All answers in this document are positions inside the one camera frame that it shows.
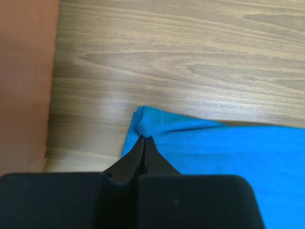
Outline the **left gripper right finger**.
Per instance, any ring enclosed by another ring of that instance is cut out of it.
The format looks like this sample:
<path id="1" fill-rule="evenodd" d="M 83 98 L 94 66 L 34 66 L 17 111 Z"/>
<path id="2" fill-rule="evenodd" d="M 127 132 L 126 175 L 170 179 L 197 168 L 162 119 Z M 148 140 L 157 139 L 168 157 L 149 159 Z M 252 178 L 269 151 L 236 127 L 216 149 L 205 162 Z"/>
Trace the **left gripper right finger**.
<path id="1" fill-rule="evenodd" d="M 182 175 L 145 142 L 139 177 L 140 229 L 262 229 L 250 184 L 236 175 Z"/>

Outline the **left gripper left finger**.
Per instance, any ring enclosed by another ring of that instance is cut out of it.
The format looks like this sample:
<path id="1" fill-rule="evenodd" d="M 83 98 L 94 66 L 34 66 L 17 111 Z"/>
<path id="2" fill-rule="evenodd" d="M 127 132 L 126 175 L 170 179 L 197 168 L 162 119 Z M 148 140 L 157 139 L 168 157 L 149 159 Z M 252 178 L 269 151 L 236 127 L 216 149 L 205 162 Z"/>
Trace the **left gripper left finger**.
<path id="1" fill-rule="evenodd" d="M 103 172 L 12 173 L 0 179 L 3 229 L 132 229 L 145 139 Z"/>

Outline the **blue t shirt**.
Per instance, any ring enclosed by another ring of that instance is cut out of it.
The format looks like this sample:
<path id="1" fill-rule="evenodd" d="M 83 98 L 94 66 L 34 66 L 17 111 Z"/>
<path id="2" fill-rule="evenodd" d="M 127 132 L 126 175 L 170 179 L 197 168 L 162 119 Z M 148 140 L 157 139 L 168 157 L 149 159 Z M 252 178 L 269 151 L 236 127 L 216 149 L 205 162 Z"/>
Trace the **blue t shirt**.
<path id="1" fill-rule="evenodd" d="M 184 175 L 238 175 L 254 189 L 269 229 L 305 226 L 305 131 L 301 128 L 226 124 L 140 106 L 122 154 L 140 136 Z"/>

